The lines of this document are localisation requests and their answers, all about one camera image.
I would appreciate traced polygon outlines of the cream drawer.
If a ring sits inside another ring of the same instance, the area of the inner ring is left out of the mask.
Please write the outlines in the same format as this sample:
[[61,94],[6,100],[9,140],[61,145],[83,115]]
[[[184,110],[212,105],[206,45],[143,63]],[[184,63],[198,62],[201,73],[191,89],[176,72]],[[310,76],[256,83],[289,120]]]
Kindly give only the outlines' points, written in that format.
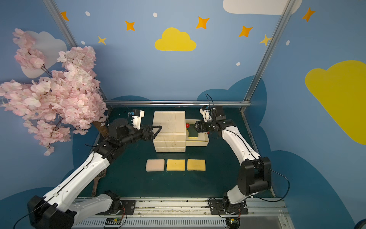
[[197,133],[198,137],[191,137],[190,132],[194,131],[194,124],[198,119],[186,119],[185,123],[189,124],[189,128],[186,128],[186,146],[187,147],[206,147],[209,143],[208,133]]

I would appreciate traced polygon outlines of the cream drawer cabinet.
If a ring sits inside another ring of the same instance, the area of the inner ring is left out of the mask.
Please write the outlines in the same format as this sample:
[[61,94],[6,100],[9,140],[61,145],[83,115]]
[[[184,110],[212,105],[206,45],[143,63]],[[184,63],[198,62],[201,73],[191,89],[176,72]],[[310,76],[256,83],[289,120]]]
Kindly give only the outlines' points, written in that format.
[[153,125],[162,126],[162,130],[153,140],[157,153],[186,151],[185,111],[155,111]]

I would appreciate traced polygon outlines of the pink white sponge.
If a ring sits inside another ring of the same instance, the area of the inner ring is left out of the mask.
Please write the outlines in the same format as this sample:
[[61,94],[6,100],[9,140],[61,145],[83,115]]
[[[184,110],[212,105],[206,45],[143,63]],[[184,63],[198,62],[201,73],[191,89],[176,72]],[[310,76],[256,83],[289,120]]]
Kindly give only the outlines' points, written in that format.
[[146,172],[162,172],[165,170],[164,159],[148,159],[146,161]]

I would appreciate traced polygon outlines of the yellow sponge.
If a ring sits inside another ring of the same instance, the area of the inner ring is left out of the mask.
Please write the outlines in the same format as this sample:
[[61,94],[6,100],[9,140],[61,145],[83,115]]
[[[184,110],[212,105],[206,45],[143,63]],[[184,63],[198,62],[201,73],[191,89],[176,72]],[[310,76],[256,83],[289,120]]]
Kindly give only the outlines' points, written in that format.
[[166,165],[167,171],[185,171],[184,159],[168,159]]
[[206,165],[204,159],[188,159],[187,160],[188,171],[206,171]]

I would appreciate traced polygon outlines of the green scouring sponge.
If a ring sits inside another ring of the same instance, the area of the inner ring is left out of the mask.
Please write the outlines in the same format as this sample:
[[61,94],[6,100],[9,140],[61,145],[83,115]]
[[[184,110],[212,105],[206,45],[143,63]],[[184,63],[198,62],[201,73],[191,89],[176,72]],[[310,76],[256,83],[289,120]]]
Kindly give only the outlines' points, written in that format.
[[197,132],[197,130],[195,128],[188,128],[188,138],[198,138],[199,137],[199,133]]

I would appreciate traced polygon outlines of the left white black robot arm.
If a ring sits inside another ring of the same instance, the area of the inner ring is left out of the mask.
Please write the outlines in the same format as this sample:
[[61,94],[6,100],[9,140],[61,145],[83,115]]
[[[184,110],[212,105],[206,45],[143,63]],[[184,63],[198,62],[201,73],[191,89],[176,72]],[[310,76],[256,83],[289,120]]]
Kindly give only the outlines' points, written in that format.
[[115,119],[109,135],[99,143],[71,175],[43,197],[34,196],[27,204],[30,224],[36,229],[70,229],[101,212],[118,210],[120,196],[107,191],[93,199],[74,204],[85,187],[107,169],[125,150],[139,140],[154,140],[162,126],[135,128],[127,119]]

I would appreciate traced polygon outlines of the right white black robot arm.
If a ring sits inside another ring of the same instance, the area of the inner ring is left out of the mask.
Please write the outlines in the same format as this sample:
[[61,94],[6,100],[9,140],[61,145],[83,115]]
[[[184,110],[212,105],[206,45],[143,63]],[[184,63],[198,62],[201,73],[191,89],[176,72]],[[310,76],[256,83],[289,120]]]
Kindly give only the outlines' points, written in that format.
[[240,164],[237,184],[227,191],[224,199],[228,205],[243,202],[272,187],[271,161],[257,153],[241,135],[233,120],[227,119],[222,106],[200,108],[203,120],[196,121],[199,133],[217,132],[230,146]]

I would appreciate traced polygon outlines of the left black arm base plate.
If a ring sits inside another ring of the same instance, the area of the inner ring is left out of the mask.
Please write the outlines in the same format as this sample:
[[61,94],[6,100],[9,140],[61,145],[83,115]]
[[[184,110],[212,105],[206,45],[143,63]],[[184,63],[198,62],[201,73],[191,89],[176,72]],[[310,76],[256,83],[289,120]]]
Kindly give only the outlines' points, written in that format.
[[120,199],[112,203],[111,207],[106,212],[100,212],[97,215],[133,215],[136,200],[134,199]]

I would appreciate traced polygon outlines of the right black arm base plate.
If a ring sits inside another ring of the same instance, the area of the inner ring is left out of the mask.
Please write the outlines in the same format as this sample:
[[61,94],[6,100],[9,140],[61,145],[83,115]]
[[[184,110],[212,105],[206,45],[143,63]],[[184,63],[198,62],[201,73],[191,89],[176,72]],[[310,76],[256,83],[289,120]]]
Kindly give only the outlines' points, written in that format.
[[210,198],[208,201],[212,215],[247,215],[248,207],[245,202],[231,204],[228,200]]

